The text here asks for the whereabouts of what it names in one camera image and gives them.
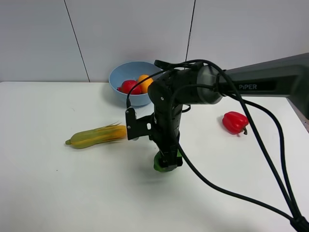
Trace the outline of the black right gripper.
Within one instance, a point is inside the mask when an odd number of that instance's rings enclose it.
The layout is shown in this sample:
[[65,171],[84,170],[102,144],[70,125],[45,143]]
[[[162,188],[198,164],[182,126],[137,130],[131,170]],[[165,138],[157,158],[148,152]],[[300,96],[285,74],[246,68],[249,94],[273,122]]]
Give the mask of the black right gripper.
[[156,143],[160,150],[159,166],[162,171],[173,171],[183,165],[183,158],[178,154],[175,141],[171,136],[172,126],[179,139],[179,125],[181,120],[181,105],[172,106],[172,118],[169,119],[167,106],[154,106],[151,120],[151,135],[149,139]]

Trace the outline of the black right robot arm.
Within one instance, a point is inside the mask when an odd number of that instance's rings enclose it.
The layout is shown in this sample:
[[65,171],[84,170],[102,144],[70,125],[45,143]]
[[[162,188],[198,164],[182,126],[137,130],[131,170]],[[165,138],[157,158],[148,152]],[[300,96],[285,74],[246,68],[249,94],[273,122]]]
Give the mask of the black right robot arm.
[[172,135],[180,135],[185,104],[216,104],[227,94],[286,97],[303,115],[309,114],[309,56],[306,53],[227,71],[202,60],[182,64],[157,60],[155,64],[166,68],[148,88],[154,104],[152,140],[159,148],[156,165],[164,172],[183,164]]

